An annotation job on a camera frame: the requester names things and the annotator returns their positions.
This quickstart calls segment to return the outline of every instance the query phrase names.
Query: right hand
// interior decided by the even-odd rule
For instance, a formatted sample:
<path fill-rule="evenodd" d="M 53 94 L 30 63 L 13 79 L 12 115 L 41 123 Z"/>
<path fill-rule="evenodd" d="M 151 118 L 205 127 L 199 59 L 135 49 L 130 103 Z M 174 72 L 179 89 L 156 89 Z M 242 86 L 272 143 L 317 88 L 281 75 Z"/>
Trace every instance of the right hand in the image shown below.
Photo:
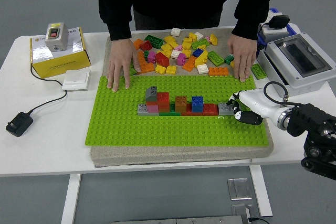
<path fill-rule="evenodd" d="M 134 68 L 141 72 L 138 61 L 138 54 L 131 39 L 120 39 L 112 41 L 110 52 L 110 64 L 107 71 L 107 88 L 116 92 L 119 87 L 120 70 L 123 68 L 125 77 L 125 88 L 130 87 L 130 66 L 133 59 Z"/>

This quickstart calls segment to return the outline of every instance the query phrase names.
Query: black power adapter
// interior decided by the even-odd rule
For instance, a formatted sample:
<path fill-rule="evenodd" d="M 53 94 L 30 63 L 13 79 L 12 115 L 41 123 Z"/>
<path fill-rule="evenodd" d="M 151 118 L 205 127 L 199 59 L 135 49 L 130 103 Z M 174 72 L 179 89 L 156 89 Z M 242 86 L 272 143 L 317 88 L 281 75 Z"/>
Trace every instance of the black power adapter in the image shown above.
<path fill-rule="evenodd" d="M 289 23 L 289 17 L 287 15 L 273 16 L 273 18 L 267 23 L 269 28 L 283 29 Z"/>
<path fill-rule="evenodd" d="M 20 112 L 8 123 L 6 130 L 14 136 L 21 136 L 32 123 L 33 119 L 29 114 Z"/>

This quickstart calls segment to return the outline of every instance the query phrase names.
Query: hand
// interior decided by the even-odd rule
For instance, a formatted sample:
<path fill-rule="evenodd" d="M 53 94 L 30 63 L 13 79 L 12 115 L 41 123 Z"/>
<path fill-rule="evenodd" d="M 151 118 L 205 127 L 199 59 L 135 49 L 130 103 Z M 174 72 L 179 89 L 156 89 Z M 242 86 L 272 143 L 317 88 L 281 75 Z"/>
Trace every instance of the hand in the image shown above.
<path fill-rule="evenodd" d="M 110 52 L 110 64 L 107 72 L 107 88 L 113 88 L 116 92 L 119 87 L 120 70 L 123 69 L 125 77 L 125 88 L 130 87 L 130 66 L 133 59 L 134 68 L 137 72 L 141 71 L 138 61 L 138 54 L 134 44 L 130 39 L 120 39 L 112 41 Z"/>
<path fill-rule="evenodd" d="M 234 77 L 244 82 L 250 75 L 250 68 L 256 60 L 257 41 L 231 35 L 227 41 L 230 54 L 234 59 Z"/>

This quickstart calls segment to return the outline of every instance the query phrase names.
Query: left hand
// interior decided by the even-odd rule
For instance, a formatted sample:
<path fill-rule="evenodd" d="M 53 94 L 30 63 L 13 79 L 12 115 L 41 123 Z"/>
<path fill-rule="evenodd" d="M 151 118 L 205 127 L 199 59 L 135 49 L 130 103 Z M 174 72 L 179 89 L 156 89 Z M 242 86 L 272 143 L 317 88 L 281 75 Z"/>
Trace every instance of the left hand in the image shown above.
<path fill-rule="evenodd" d="M 234 56 L 234 77 L 244 82 L 257 58 L 257 41 L 231 35 L 227 41 L 230 54 Z"/>

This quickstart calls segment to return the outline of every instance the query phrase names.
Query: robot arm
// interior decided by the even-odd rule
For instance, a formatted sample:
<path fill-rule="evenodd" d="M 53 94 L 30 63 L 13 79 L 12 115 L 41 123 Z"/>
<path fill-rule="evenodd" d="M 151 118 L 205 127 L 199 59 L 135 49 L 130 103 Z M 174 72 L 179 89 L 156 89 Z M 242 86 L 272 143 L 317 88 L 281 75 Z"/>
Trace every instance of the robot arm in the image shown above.
<path fill-rule="evenodd" d="M 279 129 L 287 130 L 292 136 L 307 131 L 304 144 L 305 158 L 301 165 L 308 171 L 336 180 L 336 117 L 316 108 L 312 104 L 290 103 L 284 86 L 285 97 L 282 102 L 275 101 L 266 93 L 269 82 L 263 89 L 245 90 L 234 93 L 227 102 L 233 103 L 235 118 L 242 122 L 258 125 L 269 118 Z M 242 111 L 239 103 L 251 111 Z"/>

